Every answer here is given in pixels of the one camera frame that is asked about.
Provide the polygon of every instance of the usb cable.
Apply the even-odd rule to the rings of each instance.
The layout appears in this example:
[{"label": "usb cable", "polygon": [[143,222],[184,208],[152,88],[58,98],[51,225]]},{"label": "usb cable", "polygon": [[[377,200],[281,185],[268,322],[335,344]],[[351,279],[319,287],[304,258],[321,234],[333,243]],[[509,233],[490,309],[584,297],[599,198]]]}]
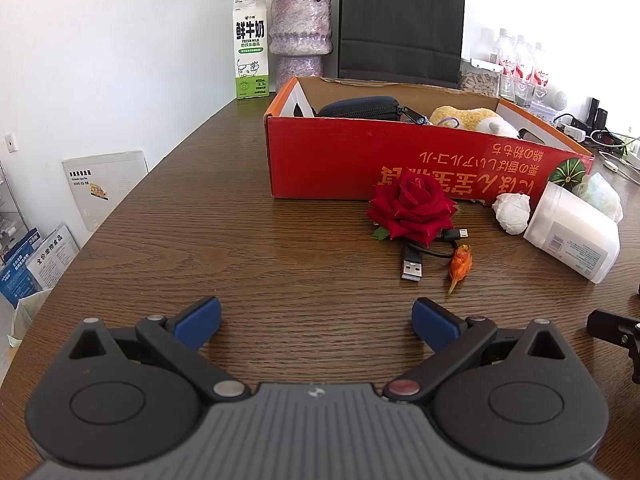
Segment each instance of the usb cable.
[{"label": "usb cable", "polygon": [[452,259],[458,248],[457,240],[468,238],[469,234],[466,229],[442,229],[435,240],[438,242],[448,242],[453,247],[453,252],[443,254],[431,251],[426,247],[417,244],[407,244],[402,249],[402,278],[419,282],[422,278],[422,255],[428,254],[436,258]]}]

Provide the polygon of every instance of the white wall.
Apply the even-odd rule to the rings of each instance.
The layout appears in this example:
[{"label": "white wall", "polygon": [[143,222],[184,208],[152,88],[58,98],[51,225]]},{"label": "white wall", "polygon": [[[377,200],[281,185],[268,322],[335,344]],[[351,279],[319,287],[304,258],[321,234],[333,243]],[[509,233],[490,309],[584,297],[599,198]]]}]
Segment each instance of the white wall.
[{"label": "white wall", "polygon": [[31,226],[84,244],[62,160],[151,169],[235,97],[232,1],[0,0],[0,160]]},{"label": "white wall", "polygon": [[634,125],[640,85],[633,74],[640,55],[640,0],[465,0],[462,56],[469,57],[481,29],[497,38],[503,27],[545,44],[550,80],[567,91],[566,111],[586,115],[587,96],[609,112],[607,126],[626,133]]},{"label": "white wall", "polygon": [[[49,232],[64,221],[84,244],[63,159],[142,149],[153,168],[234,98],[231,9],[232,0],[0,0],[0,160],[31,225]],[[543,41],[570,110],[599,97],[610,126],[635,121],[640,135],[639,10],[640,0],[466,0],[463,56],[482,27]],[[8,131],[17,153],[6,150]]]}]

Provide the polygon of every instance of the wooden table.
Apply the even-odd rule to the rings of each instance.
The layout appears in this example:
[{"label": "wooden table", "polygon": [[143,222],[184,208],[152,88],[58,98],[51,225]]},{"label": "wooden table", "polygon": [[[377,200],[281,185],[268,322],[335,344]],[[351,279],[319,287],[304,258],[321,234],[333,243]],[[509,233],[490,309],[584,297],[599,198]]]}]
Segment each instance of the wooden table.
[{"label": "wooden table", "polygon": [[499,326],[554,320],[607,397],[610,424],[597,465],[616,480],[640,471],[640,386],[623,349],[586,335],[595,308],[640,317],[640,188],[613,175],[622,197],[622,251],[597,286],[494,212],[462,203],[474,268],[452,296],[447,262],[425,258],[420,283],[400,280],[401,242],[377,242],[365,202],[274,200],[262,114],[267,99],[231,102],[134,189],[62,277],[0,390],[2,478],[38,463],[24,408],[62,342],[87,316],[132,326],[206,294],[223,303],[220,332],[203,352],[243,381],[372,381],[381,386],[427,355],[410,308],[428,296],[459,316]]}]

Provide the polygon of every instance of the plush toy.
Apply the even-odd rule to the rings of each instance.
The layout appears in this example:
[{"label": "plush toy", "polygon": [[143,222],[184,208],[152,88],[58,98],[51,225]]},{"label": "plush toy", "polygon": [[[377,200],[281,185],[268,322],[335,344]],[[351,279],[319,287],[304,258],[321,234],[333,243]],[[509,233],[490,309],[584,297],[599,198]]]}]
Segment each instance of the plush toy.
[{"label": "plush toy", "polygon": [[518,138],[518,132],[500,115],[488,108],[458,110],[453,106],[436,108],[429,119],[431,124],[447,128],[462,128],[472,132],[483,132],[500,137]]}]

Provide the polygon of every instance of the vase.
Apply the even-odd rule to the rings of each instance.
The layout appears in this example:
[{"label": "vase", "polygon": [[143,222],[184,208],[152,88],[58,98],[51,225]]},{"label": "vase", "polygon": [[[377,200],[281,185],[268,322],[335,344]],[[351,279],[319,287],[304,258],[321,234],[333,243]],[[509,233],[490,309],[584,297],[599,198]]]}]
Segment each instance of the vase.
[{"label": "vase", "polygon": [[331,0],[271,0],[269,37],[278,90],[292,76],[322,76],[322,56],[334,50]]}]

